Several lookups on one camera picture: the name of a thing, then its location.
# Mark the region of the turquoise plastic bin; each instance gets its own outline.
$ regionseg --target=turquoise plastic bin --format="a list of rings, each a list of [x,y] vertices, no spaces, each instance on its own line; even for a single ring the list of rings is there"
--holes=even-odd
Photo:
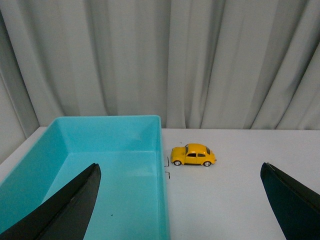
[[[158,116],[57,118],[0,185],[0,233],[98,163],[84,239],[169,240],[163,159]]]

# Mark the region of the white table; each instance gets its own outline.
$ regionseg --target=white table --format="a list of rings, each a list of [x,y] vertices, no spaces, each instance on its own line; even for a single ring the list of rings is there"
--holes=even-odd
[[[43,133],[0,165],[0,181]],[[163,151],[188,143],[213,150],[215,165],[165,167],[172,240],[285,240],[260,169],[269,162],[320,193],[320,131],[163,129]]]

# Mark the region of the toy car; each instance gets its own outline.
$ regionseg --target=toy car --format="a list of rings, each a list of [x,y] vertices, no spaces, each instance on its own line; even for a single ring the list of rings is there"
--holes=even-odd
[[[171,151],[171,162],[176,165],[203,165],[209,167],[216,163],[216,156],[207,146],[189,143],[174,147]]]

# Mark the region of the white wall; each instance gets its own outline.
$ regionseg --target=white wall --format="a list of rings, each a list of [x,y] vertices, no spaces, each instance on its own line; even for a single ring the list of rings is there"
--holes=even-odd
[[[0,163],[19,147],[25,139],[24,132],[0,74]]]

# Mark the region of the white curtain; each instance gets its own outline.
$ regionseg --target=white curtain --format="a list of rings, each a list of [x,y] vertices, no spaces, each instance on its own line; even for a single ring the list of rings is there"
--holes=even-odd
[[[320,0],[0,0],[41,126],[320,129]]]

